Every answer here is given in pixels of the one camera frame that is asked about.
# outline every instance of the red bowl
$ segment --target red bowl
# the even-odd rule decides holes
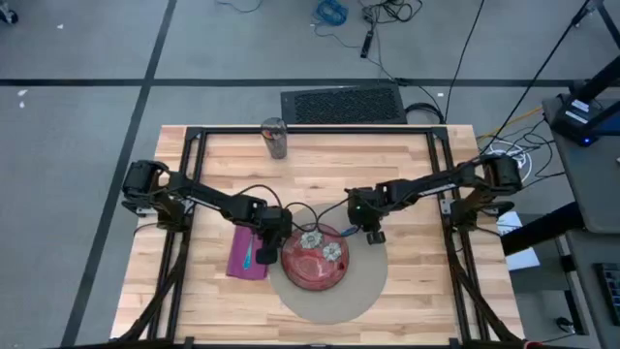
[[[314,223],[302,226],[303,229],[311,229]],[[320,244],[314,248],[304,248],[301,245],[301,237],[304,232],[295,230],[282,247],[282,267],[285,274],[297,286],[310,291],[323,291],[337,284],[347,272],[349,267],[349,247],[344,238],[333,228],[320,224],[323,234]],[[340,245],[341,255],[334,261],[329,261],[324,256],[323,249],[330,243]]]

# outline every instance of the black floor stripe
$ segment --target black floor stripe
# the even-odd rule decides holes
[[[166,36],[168,35],[175,6],[176,0],[168,1],[168,6],[164,12],[164,18],[157,35],[155,47],[151,53],[143,81],[150,82],[155,77],[155,71],[157,70],[157,65],[162,55],[162,49],[164,48],[164,42],[166,41]],[[136,101],[136,106],[134,107],[134,112],[132,113],[127,134],[125,135],[125,141],[123,142],[123,147],[121,148],[118,161],[116,162],[116,170],[114,171],[114,176],[112,177],[112,182],[109,186],[108,197],[106,198],[106,203],[104,204],[104,209],[102,211],[101,218],[99,219],[99,226],[97,227],[97,232],[93,238],[93,244],[90,247],[90,253],[88,254],[88,259],[86,260],[86,267],[84,268],[84,273],[81,277],[81,281],[79,282],[79,288],[77,289],[76,299],[74,300],[69,321],[67,322],[67,327],[65,328],[65,332],[62,337],[60,345],[63,347],[75,345],[76,340],[78,339],[79,328],[86,311],[86,306],[88,305],[88,299],[90,298],[93,284],[95,283],[95,276],[101,262],[104,247],[106,246],[109,226],[112,221],[112,216],[114,215],[114,210],[116,209],[116,203],[120,194],[121,185],[129,165],[129,160],[134,148],[136,135],[138,134],[138,129],[140,127],[142,115],[144,114],[144,108],[146,107],[146,101],[148,100],[150,89],[151,87],[148,84],[145,84],[139,91],[138,100]]]
[[[156,65],[149,63],[150,69]],[[0,79],[0,86],[38,87],[120,87],[120,86],[167,86],[167,87],[278,87],[278,86],[347,86],[369,85],[378,81],[389,83],[387,79]],[[450,86],[451,79],[398,79],[411,86]],[[458,79],[455,87],[527,87],[528,79]],[[534,87],[568,87],[573,79],[540,79]],[[612,86],[620,86],[620,81]]]

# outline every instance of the pink cloth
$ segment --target pink cloth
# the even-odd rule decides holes
[[[265,279],[267,266],[256,263],[256,251],[262,246],[263,241],[258,235],[252,234],[250,228],[237,226],[232,238],[226,275],[244,280]]]

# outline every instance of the wooden table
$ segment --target wooden table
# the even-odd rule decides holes
[[[185,129],[162,128],[155,160],[178,169]],[[448,126],[448,131],[455,164],[478,154],[471,126]],[[258,134],[209,135],[206,144],[202,183],[228,194],[251,184],[266,184],[283,204],[337,202],[344,198],[343,188],[431,174],[426,138],[419,135],[289,135],[288,157],[280,161],[270,159]],[[250,195],[275,204],[260,189]],[[141,219],[139,225],[154,219]],[[488,218],[479,223],[495,229]],[[268,280],[226,277],[234,226],[218,212],[198,208],[175,340],[190,335],[198,343],[447,344],[449,337],[459,337],[436,198],[419,200],[382,224],[388,255],[382,295],[351,322],[317,325],[282,304]],[[165,232],[155,227],[137,233],[112,337],[127,331],[151,299],[164,239]],[[522,337],[499,238],[477,231],[471,233],[471,241],[482,294],[509,329]],[[475,312],[467,296],[466,303],[470,327],[476,333]],[[165,305],[160,333],[168,311]]]

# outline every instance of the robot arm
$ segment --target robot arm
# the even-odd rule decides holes
[[[170,179],[160,185],[160,177]],[[131,164],[123,183],[124,207],[138,214],[139,208],[154,208],[158,227],[173,231],[189,228],[184,201],[215,209],[235,225],[252,228],[263,240],[257,263],[277,261],[277,248],[291,235],[292,215],[288,209],[268,206],[263,199],[248,195],[228,195],[189,179],[185,174],[169,171],[160,162],[140,160]]]
[[[482,166],[484,177],[476,175],[477,166]],[[519,168],[511,157],[482,155],[458,164],[453,170],[414,180],[390,180],[378,183],[374,189],[345,189],[349,194],[349,220],[369,233],[368,243],[383,243],[386,238],[380,232],[380,220],[384,216],[411,206],[425,196],[460,187],[474,188],[474,191],[467,198],[451,203],[451,219],[456,225],[464,224],[473,214],[475,217],[478,210],[491,206],[496,197],[521,190],[522,185]]]

